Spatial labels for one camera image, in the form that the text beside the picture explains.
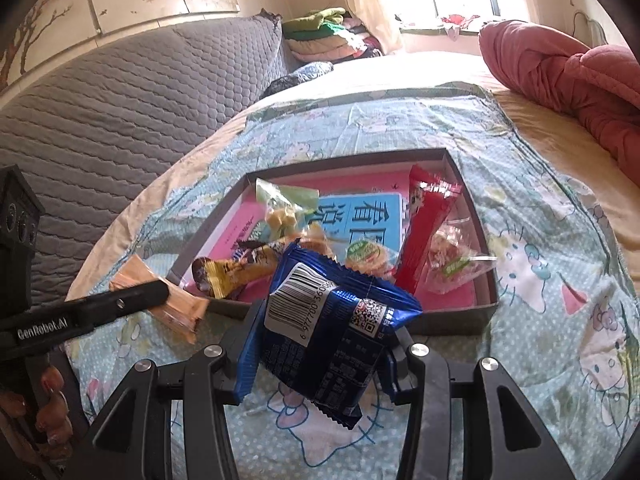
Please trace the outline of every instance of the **green folded cloth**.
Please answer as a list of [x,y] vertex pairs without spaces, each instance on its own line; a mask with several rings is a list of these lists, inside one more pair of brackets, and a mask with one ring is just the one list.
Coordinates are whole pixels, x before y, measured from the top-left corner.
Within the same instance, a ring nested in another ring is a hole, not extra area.
[[287,40],[297,41],[309,41],[320,40],[321,38],[328,38],[334,36],[339,30],[346,30],[341,25],[335,25],[335,23],[323,23],[318,30],[300,30],[299,32],[284,32],[284,37]]
[[323,23],[340,25],[342,23],[342,15],[345,12],[341,7],[310,12],[302,18],[283,22],[282,30],[284,32],[300,32],[302,30],[318,30]]

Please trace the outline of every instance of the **gray quilted fabric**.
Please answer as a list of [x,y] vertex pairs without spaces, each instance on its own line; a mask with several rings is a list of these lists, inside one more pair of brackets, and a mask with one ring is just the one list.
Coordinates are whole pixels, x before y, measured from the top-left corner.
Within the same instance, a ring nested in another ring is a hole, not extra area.
[[0,110],[0,166],[42,200],[34,304],[64,298],[116,216],[174,162],[295,68],[266,13],[119,40],[63,65]]

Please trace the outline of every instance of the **silver screw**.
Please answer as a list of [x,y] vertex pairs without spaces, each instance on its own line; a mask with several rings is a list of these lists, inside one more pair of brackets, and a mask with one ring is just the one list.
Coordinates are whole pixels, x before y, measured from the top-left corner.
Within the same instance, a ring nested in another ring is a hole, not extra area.
[[204,349],[204,355],[207,357],[218,357],[219,355],[222,355],[222,346],[209,345]]
[[422,343],[411,345],[411,348],[409,348],[409,350],[416,357],[424,357],[429,353],[429,347],[427,345],[423,345]]
[[140,359],[133,367],[137,372],[146,372],[151,368],[151,361],[149,359]]
[[482,368],[489,372],[497,370],[498,366],[500,366],[498,364],[498,361],[496,361],[493,357],[485,357],[484,359],[482,359],[482,361],[480,361],[480,364],[482,365]]

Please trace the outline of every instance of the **hello kitty blanket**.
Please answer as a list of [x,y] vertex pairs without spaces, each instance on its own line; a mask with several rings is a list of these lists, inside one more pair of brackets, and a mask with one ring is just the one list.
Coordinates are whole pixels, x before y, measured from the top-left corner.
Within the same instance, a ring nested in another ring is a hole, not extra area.
[[[206,176],[175,189],[146,219],[94,292],[106,290],[134,253],[165,274],[244,173],[314,158],[442,146],[460,168],[498,257],[500,307],[483,336],[430,338],[429,345],[457,360],[498,358],[577,478],[601,478],[639,419],[640,305],[593,193],[556,173],[477,86],[367,92],[256,112]],[[196,348],[219,339],[233,323],[209,315]],[[92,418],[137,360],[167,364],[188,358],[194,347],[140,313],[72,342],[67,351]],[[362,420],[345,430],[260,369],[245,402],[226,409],[241,478],[395,478],[408,410],[391,405],[375,382],[360,405]],[[454,406],[452,443],[458,476],[459,408]],[[178,402],[172,436],[174,474],[183,479]]]

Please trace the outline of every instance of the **wall mural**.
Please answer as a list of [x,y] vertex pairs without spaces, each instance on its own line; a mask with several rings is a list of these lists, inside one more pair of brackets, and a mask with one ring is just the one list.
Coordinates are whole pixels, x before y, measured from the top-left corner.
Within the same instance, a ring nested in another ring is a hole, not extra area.
[[236,0],[38,0],[0,48],[0,92],[63,50],[121,28],[198,12],[238,12]]

